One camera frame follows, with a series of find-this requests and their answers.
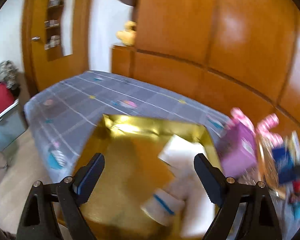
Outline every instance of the floor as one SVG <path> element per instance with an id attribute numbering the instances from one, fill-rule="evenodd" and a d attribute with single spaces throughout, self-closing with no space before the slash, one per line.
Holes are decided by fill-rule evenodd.
<path id="1" fill-rule="evenodd" d="M 31 131 L 27 130 L 5 149 L 10 166 L 0 183 L 0 228 L 16 233 L 29 190 L 36 180 L 51 183 Z"/>

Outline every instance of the yellow stuffed animal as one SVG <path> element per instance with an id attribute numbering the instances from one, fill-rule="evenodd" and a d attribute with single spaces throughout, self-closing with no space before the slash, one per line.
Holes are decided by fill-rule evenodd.
<path id="1" fill-rule="evenodd" d="M 124 31 L 118 31 L 116 33 L 116 36 L 119 40 L 122 41 L 124 45 L 127 46 L 133 46 L 134 45 L 134 40 L 136 36 L 136 32 L 132 30 L 132 27 L 135 27 L 136 23 L 132 21 L 127 21 L 124 24 Z"/>

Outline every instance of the bedsheet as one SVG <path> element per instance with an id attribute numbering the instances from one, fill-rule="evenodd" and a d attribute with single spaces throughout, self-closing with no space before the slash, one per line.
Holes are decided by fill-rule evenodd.
<path id="1" fill-rule="evenodd" d="M 199 123 L 207 127 L 214 143 L 229 120 L 226 115 L 172 91 L 99 71 L 87 71 L 38 93 L 26 103 L 25 114 L 39 155 L 54 183 L 72 174 L 102 114 Z M 273 201 L 283 239 L 291 239 L 300 227 L 300 220 L 294 220 L 287 202 L 277 198 Z M 235 228 L 243 211 L 241 207 L 237 213 Z"/>

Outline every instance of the door handle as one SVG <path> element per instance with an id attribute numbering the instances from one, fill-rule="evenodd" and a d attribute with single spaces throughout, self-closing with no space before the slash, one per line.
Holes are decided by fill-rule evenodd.
<path id="1" fill-rule="evenodd" d="M 35 37 L 33 37 L 31 40 L 32 40 L 32 41 L 39 41 L 40 39 L 41 39 L 40 37 L 35 36 Z"/>

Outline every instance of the pink striped object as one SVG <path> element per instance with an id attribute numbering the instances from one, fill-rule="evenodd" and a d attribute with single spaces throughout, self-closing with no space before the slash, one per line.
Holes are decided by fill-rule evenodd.
<path id="1" fill-rule="evenodd" d="M 254 136 L 256 135 L 252 122 L 247 116 L 244 115 L 240 108 L 234 107 L 231 109 L 230 113 L 232 115 L 232 119 L 227 123 L 226 129 L 229 130 L 237 123 L 241 122 L 244 126 L 248 127 L 251 130 Z"/>
<path id="2" fill-rule="evenodd" d="M 273 147 L 277 147 L 283 144 L 282 137 L 277 133 L 271 133 L 269 130 L 278 125 L 279 119 L 276 114 L 270 114 L 257 125 L 257 133 L 262 137 L 269 139 Z"/>

